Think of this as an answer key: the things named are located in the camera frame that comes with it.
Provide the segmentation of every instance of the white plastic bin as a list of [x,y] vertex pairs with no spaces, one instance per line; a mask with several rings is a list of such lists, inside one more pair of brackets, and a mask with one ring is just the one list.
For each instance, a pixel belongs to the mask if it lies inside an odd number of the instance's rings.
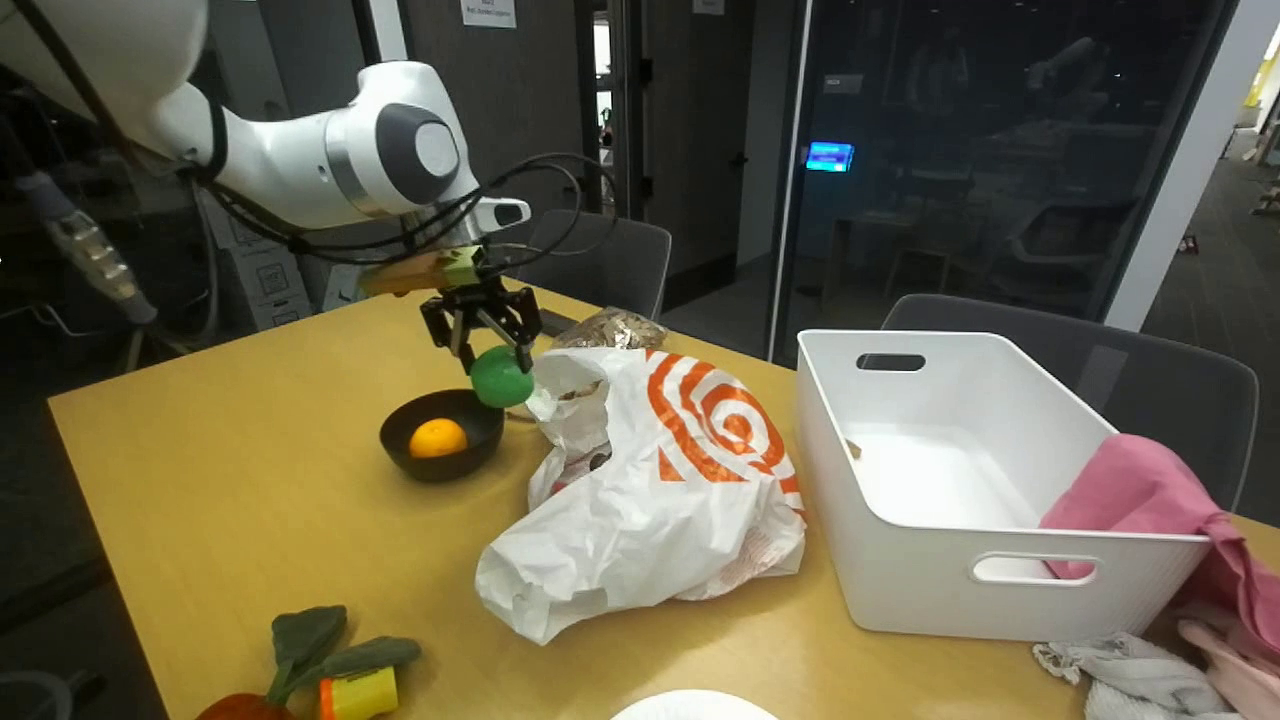
[[801,334],[810,487],[845,604],[876,631],[1143,631],[1210,542],[1042,528],[1114,431],[1004,338]]

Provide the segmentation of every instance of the door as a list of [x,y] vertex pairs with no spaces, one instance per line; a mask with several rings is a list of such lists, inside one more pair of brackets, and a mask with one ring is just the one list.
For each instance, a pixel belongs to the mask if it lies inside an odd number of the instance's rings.
[[731,281],[755,0],[614,0],[620,211],[674,230],[668,305]]

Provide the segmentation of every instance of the small bowl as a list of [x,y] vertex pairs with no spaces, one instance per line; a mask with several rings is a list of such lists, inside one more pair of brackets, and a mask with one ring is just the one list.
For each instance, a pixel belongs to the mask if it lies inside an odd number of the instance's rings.
[[[437,420],[437,415],[457,420],[467,431],[467,448],[451,452],[451,455],[412,455],[408,435],[423,420]],[[404,477],[429,480],[429,484],[459,480],[459,477],[475,471],[505,442],[505,414],[480,405],[475,391],[467,391],[467,389],[432,391],[432,396],[417,396],[417,399],[399,405],[383,420],[379,442]]]

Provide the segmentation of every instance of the black chair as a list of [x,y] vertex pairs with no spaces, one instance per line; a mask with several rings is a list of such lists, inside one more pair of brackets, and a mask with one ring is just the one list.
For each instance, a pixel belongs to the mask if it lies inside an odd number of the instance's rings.
[[1077,315],[941,294],[899,298],[885,330],[1010,338],[1120,431],[1181,452],[1222,509],[1239,509],[1260,414],[1260,379],[1247,366]]
[[668,230],[572,209],[552,209],[533,224],[533,251],[561,234],[570,237],[547,255],[512,268],[512,278],[599,309],[629,309],[652,320],[659,315],[674,265]]

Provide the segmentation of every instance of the glass wall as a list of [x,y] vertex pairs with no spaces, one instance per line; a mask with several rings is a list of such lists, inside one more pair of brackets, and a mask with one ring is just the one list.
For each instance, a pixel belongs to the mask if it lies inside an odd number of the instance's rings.
[[899,294],[1106,315],[1226,0],[817,0],[775,362]]

